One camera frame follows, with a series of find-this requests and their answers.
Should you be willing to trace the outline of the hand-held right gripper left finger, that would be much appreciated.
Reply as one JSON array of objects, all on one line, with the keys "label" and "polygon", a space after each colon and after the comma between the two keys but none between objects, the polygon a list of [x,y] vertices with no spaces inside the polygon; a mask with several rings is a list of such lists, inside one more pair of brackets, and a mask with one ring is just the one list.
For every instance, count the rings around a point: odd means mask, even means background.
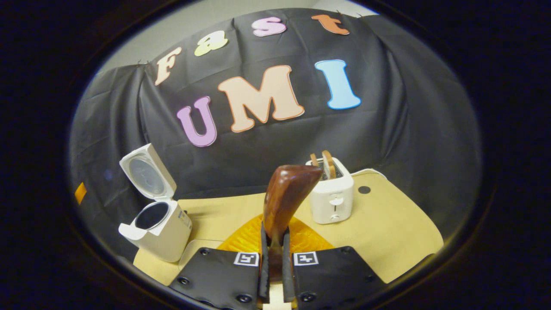
[{"label": "hand-held right gripper left finger", "polygon": [[220,310],[256,310],[269,300],[267,237],[262,217],[238,228],[216,248],[200,247],[169,287]]}]

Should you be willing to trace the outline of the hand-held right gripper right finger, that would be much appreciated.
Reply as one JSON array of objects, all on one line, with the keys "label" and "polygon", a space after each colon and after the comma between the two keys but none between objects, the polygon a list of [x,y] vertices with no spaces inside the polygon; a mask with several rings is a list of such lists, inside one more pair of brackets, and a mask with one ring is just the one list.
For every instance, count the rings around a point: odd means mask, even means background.
[{"label": "hand-held right gripper right finger", "polygon": [[386,284],[350,245],[335,247],[293,217],[284,234],[284,297],[296,310],[350,310]]}]

